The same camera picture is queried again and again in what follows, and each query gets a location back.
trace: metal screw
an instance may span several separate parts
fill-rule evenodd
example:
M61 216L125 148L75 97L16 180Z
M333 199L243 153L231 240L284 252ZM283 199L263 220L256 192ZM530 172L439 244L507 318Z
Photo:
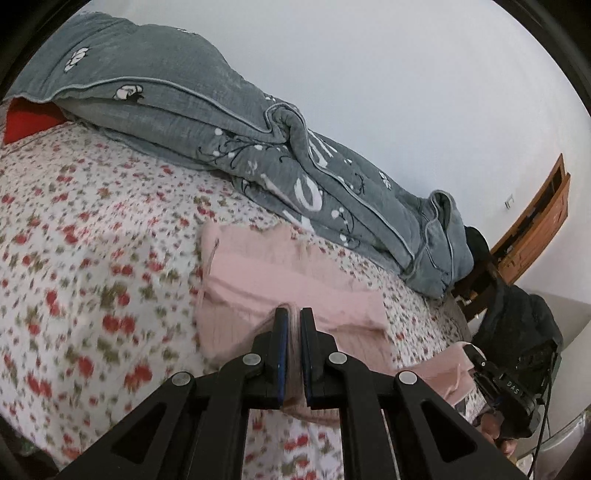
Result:
M191 381L191 375L187 372L179 372L173 376L173 385L183 387Z
M260 355L256 353L247 353L245 356L242 357L242 362L249 367L254 367L261 363Z
M332 352L329 360L336 365L343 365L347 361L347 356L343 352Z
M414 385L417 383L417 376L415 373L406 370L398 374L398 379L405 385Z

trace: human hand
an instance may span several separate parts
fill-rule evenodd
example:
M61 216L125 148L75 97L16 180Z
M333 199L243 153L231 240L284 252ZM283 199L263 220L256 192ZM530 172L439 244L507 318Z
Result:
M485 413L482 416L480 419L479 430L484 438L496 446L495 442L501 435L501 423L493 414ZM511 455L513 455L515 449L517 448L517 440L503 440L498 448L503 453L503 455L509 458Z

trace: bed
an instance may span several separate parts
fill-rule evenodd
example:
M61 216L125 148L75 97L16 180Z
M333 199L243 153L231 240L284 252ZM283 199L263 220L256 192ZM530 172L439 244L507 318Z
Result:
M174 372L212 371L193 321L203 223L285 222L220 174L70 122L2 149L0 202L0 413L60 468ZM452 298L426 300L296 227L293 238L383 292L398 366L469 336ZM471 394L466 418L482 406ZM338 429L278 411L250 417L243 478L343 478Z

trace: folded quilt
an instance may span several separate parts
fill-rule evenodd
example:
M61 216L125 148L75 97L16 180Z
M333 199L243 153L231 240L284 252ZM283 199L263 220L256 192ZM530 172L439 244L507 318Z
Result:
M416 197L300 111L247 82L197 34L77 15L35 54L8 98L54 101L144 153L230 174L301 228L441 297L473 266L451 195Z

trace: pink towel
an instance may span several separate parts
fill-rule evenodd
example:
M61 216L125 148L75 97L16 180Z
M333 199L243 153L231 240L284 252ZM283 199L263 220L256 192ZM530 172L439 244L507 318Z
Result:
M316 328L333 335L340 351L373 371L397 372L386 334L389 323L382 294L340 270L318 247L292 240L290 226L280 224L256 232L208 222L203 227L201 250L205 265L196 321L202 353L214 365L247 353L254 337L270 330L275 308L288 309L284 411L317 423L335 425L339 421L336 410L311 411L305 405L299 328L303 307L313 309ZM474 388L468 374L472 364L456 345L410 368L453 404Z

